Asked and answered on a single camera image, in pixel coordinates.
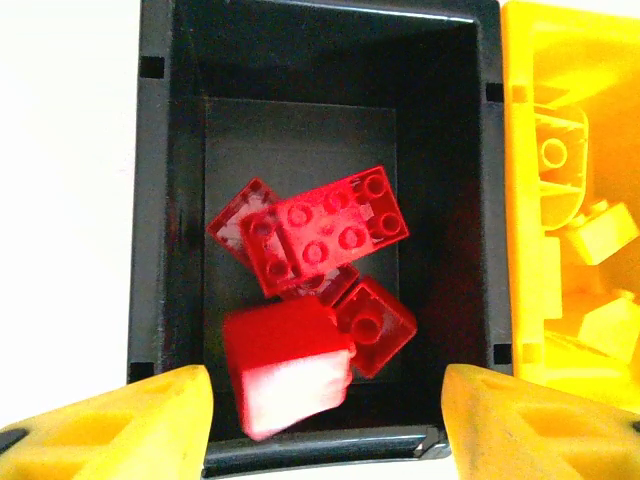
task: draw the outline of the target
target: yellow plastic container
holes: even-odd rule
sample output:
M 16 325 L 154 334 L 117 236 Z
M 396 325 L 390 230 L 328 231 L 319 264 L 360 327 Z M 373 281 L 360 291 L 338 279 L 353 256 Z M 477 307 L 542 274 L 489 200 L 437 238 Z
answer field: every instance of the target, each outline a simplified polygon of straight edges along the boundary
M 515 376 L 640 412 L 640 20 L 502 29 Z

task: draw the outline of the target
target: white background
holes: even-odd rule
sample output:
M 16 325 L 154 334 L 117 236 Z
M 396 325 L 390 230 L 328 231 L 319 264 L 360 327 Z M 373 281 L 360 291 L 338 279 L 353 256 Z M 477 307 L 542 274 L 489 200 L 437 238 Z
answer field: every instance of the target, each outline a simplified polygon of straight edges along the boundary
M 139 8 L 0 0 L 0 427 L 125 383 Z M 455 478 L 451 459 L 356 468 Z

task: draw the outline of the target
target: yellow plastic piece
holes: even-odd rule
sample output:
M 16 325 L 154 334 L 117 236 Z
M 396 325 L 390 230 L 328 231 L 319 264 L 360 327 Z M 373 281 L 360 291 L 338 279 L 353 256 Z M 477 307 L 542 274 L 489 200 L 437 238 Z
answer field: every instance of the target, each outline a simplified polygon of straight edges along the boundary
M 627 206 L 601 200 L 558 231 L 565 263 L 599 265 L 640 235 Z
M 640 478 L 638 415 L 471 365 L 442 412 L 460 480 Z
M 626 290 L 614 295 L 573 294 L 564 298 L 564 318 L 547 320 L 545 329 L 630 363 L 640 337 L 640 306 Z
M 29 434 L 0 455 L 3 480 L 200 478 L 213 395 L 183 367 L 10 425 Z
M 544 318 L 562 317 L 562 268 L 560 241 L 542 239 L 542 311 Z
M 632 94 L 640 91 L 640 20 L 512 0 L 502 8 L 502 43 L 514 374 L 640 412 L 638 349 L 625 363 L 635 307 L 618 302 L 608 307 L 616 315 L 609 325 L 589 321 L 583 331 L 613 357 L 578 337 L 568 347 L 570 337 L 545 334 L 545 324 L 567 318 L 566 304 L 557 317 L 560 293 L 640 293 L 640 240 L 632 240 L 640 219 L 640 97 Z M 574 220 L 581 209 L 585 217 Z M 548 237 L 561 239 L 555 294 Z
M 556 230 L 575 216 L 584 200 L 587 117 L 573 105 L 530 108 L 533 108 L 536 124 L 542 227 Z

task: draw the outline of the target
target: red lego brick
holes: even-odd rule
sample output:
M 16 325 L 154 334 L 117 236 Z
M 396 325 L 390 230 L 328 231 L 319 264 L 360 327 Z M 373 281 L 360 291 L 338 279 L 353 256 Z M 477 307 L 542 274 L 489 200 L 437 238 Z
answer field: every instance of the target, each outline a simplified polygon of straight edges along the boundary
M 315 295 L 323 305 L 333 306 L 349 290 L 360 276 L 358 270 L 347 264 L 330 271 L 326 275 L 318 275 L 311 280 L 280 293 L 283 299 Z
M 363 280 L 336 307 L 338 329 L 356 344 L 353 365 L 373 378 L 415 335 L 416 318 L 371 277 Z
M 240 228 L 267 298 L 409 235 L 382 167 L 278 202 Z
M 249 256 L 240 234 L 240 221 L 278 201 L 278 196 L 259 178 L 251 180 L 231 202 L 207 225 L 207 233 L 227 249 L 241 263 L 251 269 Z M 283 299 L 315 295 L 324 305 L 332 306 L 358 279 L 360 273 L 351 265 L 344 265 L 325 275 L 281 292 Z
M 317 297 L 231 313 L 223 333 L 240 423 L 254 440 L 344 401 L 355 349 Z
M 250 213 L 259 212 L 273 205 L 278 200 L 278 196 L 266 183 L 259 178 L 254 178 L 207 225 L 207 233 L 241 263 L 251 268 L 240 234 L 240 220 Z

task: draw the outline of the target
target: black plastic container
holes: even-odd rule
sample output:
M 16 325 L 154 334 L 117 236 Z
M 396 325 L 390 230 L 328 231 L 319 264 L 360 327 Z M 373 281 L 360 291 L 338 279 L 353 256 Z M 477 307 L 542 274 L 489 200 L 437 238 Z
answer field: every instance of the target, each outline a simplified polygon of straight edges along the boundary
M 446 365 L 510 372 L 499 5 L 143 0 L 129 380 L 204 363 L 205 476 L 448 452 Z M 220 339 L 264 303 L 204 227 L 253 176 L 281 196 L 385 166 L 411 236 L 356 265 L 419 330 L 345 403 L 255 444 Z

